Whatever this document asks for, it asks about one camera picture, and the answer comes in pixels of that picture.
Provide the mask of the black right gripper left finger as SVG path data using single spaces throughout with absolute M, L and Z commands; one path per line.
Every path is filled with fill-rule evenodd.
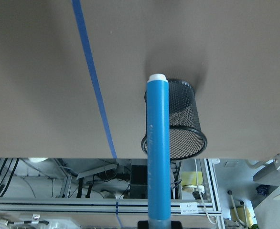
M 149 229 L 149 222 L 147 220 L 138 221 L 137 229 Z

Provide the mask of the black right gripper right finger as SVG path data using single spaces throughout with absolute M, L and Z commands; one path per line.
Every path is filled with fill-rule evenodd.
M 171 229 L 182 229 L 182 223 L 180 221 L 171 221 Z

